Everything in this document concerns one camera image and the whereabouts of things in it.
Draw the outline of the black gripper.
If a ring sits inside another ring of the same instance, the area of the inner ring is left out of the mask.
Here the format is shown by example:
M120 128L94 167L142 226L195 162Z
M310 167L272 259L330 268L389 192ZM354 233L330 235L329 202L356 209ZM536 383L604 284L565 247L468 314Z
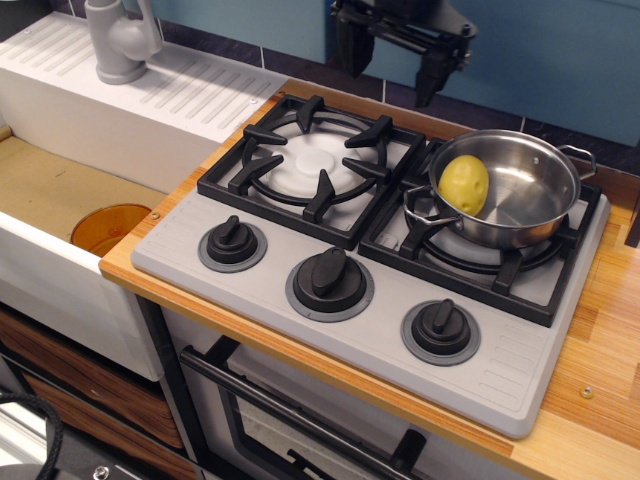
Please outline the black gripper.
M427 107L458 69L478 28L447 1L335 1L331 14L337 27L344 70L360 76L381 39L420 54L415 105Z

